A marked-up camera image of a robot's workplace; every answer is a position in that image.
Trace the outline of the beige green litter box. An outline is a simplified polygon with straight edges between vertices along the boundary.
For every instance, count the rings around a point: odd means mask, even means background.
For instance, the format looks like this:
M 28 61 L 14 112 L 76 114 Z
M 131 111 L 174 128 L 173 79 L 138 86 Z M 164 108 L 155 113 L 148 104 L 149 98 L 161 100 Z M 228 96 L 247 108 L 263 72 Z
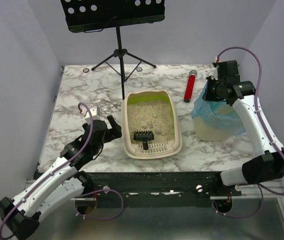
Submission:
M 122 141 L 125 153 L 139 160 L 154 160 L 177 154 L 183 146 L 175 104 L 165 89 L 131 92 L 121 104 Z M 152 131 L 148 150 L 134 140 L 134 132 Z

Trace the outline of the red microphone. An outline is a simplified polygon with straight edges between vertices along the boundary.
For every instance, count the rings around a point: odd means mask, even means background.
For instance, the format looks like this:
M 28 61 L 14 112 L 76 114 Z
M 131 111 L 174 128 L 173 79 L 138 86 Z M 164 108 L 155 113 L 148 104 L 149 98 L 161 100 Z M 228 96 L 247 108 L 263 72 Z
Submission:
M 198 75 L 198 73 L 197 73 L 196 70 L 191 70 L 189 72 L 187 84 L 186 84 L 186 89 L 185 89 L 185 93 L 184 93 L 184 97 L 183 97 L 183 101 L 185 103 L 189 103 L 191 101 L 197 75 Z

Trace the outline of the bin with blue bag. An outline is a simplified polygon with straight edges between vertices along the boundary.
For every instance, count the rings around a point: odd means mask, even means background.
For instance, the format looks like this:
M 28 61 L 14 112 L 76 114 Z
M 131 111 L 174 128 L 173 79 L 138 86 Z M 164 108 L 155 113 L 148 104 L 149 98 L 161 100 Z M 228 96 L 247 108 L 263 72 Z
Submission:
M 206 87 L 207 85 L 204 85 L 199 97 L 194 101 L 190 113 L 196 136 L 201 141 L 222 142 L 245 133 L 239 115 L 226 102 L 203 100 Z

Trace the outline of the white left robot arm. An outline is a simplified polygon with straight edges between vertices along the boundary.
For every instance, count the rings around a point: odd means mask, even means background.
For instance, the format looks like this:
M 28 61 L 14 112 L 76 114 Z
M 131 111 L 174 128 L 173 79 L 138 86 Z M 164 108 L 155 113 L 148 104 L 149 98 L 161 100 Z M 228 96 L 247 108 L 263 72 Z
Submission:
M 99 119 L 83 124 L 84 133 L 64 147 L 45 173 L 20 194 L 0 201 L 2 227 L 7 226 L 17 239 L 26 240 L 64 202 L 101 192 L 81 169 L 100 155 L 106 143 L 121 138 L 121 126 L 111 115 L 107 120 L 111 128 Z

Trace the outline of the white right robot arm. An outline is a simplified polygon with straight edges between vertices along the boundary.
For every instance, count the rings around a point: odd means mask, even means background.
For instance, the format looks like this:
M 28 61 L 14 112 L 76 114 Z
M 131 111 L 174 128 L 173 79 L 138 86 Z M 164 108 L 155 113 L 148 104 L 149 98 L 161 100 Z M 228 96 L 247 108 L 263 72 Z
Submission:
M 250 81 L 241 81 L 236 60 L 214 63 L 203 100 L 225 101 L 238 114 L 251 141 L 254 158 L 241 167 L 222 171 L 225 186 L 260 184 L 284 176 L 284 146 L 272 131 Z

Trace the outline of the black litter scoop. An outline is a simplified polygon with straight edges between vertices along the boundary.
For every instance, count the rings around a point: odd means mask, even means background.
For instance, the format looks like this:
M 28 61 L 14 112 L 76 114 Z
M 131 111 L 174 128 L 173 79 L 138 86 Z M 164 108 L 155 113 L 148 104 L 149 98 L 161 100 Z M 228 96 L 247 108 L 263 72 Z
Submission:
M 154 133 L 150 130 L 135 131 L 133 133 L 133 140 L 137 142 L 142 142 L 143 149 L 146 151 L 149 149 L 149 141 L 155 139 Z

